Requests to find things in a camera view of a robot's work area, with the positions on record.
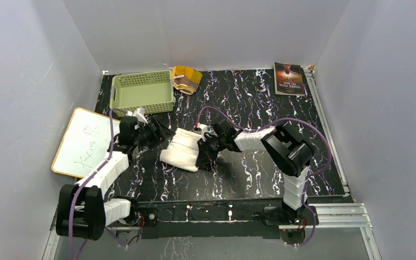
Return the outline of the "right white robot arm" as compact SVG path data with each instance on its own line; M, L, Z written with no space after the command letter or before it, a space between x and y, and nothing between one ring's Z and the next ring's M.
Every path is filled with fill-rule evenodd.
M298 224L305 216L304 186L314 151L288 125L270 126L257 130L236 130L220 123L213 125L215 134L204 132L197 141L196 166L212 163L223 150L245 152L264 150L284 174L283 216L290 224Z

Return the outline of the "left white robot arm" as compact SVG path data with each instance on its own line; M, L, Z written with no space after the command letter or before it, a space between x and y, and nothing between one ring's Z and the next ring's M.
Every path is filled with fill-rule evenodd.
M55 230L59 236L98 240L105 228L118 220L134 225L140 219L135 199L118 196L105 201L106 192L129 168L136 148L149 150L173 137L175 132L156 116L147 120L132 115L121 118L105 158L75 184L64 185L59 193Z

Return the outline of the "white towel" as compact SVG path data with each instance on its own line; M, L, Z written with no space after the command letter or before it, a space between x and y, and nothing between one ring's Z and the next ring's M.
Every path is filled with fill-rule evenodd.
M199 154L197 142L199 133L177 128L168 147L160 153L160 161L189 172L197 172L196 161Z

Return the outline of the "yellow brown cloth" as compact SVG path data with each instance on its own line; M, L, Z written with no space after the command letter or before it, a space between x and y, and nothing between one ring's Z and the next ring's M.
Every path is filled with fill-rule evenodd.
M202 80L202 73L186 66L174 66L172 69L173 87L186 95L193 95Z

